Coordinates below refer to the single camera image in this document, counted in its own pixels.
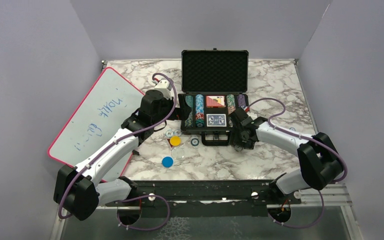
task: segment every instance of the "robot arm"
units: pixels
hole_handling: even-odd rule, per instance
[[[131,190],[137,187],[128,178],[100,182],[117,161],[130,154],[154,133],[151,126],[161,122],[171,112],[174,100],[170,90],[168,80],[159,81],[154,89],[148,90],[143,96],[140,108],[122,123],[116,134],[97,152],[74,167],[64,165],[58,171],[53,200],[58,204],[63,202],[65,209],[79,220],[84,220],[97,206],[128,198]],[[168,120],[178,120],[189,115],[191,109],[185,108],[184,100],[180,99],[179,103],[181,108],[175,108]]]
[[[252,119],[242,108],[237,108],[229,116],[234,126],[230,144],[236,149],[253,149],[256,142],[263,142],[275,145],[298,157],[300,169],[283,174],[270,184],[274,198],[281,198],[306,188],[321,190],[343,171],[343,166],[333,154],[314,142],[301,138],[312,138],[336,152],[332,141],[325,133],[319,132],[311,136],[279,126],[272,127],[266,118]],[[288,130],[299,137],[291,136],[279,129]]]

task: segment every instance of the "poker chip case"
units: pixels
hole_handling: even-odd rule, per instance
[[[201,135],[201,142],[206,146],[229,145],[232,130],[229,114],[235,108],[248,105],[248,96],[244,94],[248,89],[248,56],[246,50],[182,52],[181,89],[184,93],[178,94],[178,98],[183,112],[189,113],[181,121],[183,134]],[[213,96],[219,96],[224,104],[215,103],[211,98],[217,98]],[[221,115],[225,115],[225,126],[211,125],[213,117],[223,121]]]

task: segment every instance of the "whiteboard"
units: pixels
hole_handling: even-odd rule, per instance
[[[112,67],[105,68],[50,145],[49,157],[70,166],[87,159],[140,107],[143,96]],[[124,156],[103,180],[110,182],[120,177],[131,156]]]

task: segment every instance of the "white marble surface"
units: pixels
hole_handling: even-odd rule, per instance
[[[180,59],[112,60],[108,67],[114,68],[144,92],[151,89],[153,73],[168,75],[181,92]],[[286,112],[273,120],[275,124],[298,132],[314,134],[310,113],[291,60],[250,59],[248,64],[249,102],[262,97],[272,97],[286,104]],[[251,116],[268,118],[278,113],[282,106],[274,101],[261,101],[251,109]],[[191,138],[182,135],[183,159],[175,159],[170,168],[163,167],[162,159],[171,155],[165,132],[180,129],[180,121],[167,121],[167,127],[148,138],[133,156],[124,175],[132,180],[244,180],[274,179],[281,173],[299,167],[292,154],[266,143],[257,142],[253,150],[236,152],[231,146],[193,147]]]

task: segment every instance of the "white poker chip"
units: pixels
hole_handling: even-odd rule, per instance
[[[167,137],[167,138],[171,138],[171,137],[173,137],[175,135],[175,132],[173,132],[173,130],[167,130],[166,132],[165,132],[165,136]]]
[[[198,138],[192,138],[192,140],[190,140],[190,144],[196,147],[200,144],[200,140]]]
[[[180,129],[174,130],[174,135],[180,137],[182,135],[182,130]]]

